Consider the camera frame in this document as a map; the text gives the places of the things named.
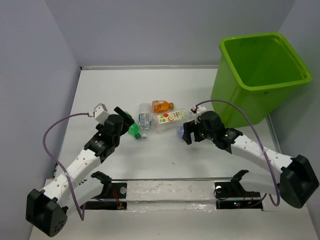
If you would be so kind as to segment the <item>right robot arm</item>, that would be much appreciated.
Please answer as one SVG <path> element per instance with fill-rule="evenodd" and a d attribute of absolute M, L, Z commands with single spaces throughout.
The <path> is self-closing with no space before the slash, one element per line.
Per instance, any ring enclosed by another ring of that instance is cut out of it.
<path fill-rule="evenodd" d="M 254 142 L 235 128 L 225 127 L 214 111 L 205 111 L 183 124 L 182 139 L 192 142 L 211 141 L 218 149 L 242 157 L 269 171 L 270 186 L 251 181 L 252 173 L 240 170 L 230 183 L 235 196 L 246 192 L 260 192 L 282 198 L 290 206 L 300 209 L 320 186 L 310 161 L 303 155 L 284 155 Z"/>

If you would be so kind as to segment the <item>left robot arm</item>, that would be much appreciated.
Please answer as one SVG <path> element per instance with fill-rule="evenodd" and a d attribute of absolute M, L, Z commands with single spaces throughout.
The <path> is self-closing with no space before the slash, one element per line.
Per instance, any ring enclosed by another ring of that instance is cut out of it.
<path fill-rule="evenodd" d="M 91 199 L 102 201 L 113 197 L 121 207 L 112 178 L 97 170 L 135 122 L 119 107 L 114 112 L 110 114 L 104 104 L 98 104 L 93 111 L 97 133 L 75 160 L 62 168 L 59 176 L 41 190 L 33 189 L 27 195 L 25 218 L 48 237 L 56 236 L 63 229 L 72 212 L 77 211 L 83 218 L 85 205 Z"/>

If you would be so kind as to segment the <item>clear bottle blue cap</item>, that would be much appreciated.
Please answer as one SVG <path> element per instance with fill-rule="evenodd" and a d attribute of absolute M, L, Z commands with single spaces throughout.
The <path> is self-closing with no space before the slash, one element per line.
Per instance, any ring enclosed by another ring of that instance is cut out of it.
<path fill-rule="evenodd" d="M 176 129 L 176 135 L 177 135 L 177 137 L 178 137 L 180 140 L 183 139 L 184 132 L 185 132 L 185 130 L 184 130 L 184 126 L 183 126 L 183 125 L 179 126 L 179 127 Z"/>

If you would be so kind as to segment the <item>green plastic bottle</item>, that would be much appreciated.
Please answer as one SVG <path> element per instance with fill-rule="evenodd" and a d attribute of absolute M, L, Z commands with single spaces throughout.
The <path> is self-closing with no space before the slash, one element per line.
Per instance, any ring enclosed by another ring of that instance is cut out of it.
<path fill-rule="evenodd" d="M 128 134 L 134 137 L 136 140 L 139 140 L 142 137 L 139 131 L 139 126 L 135 122 L 129 127 Z"/>

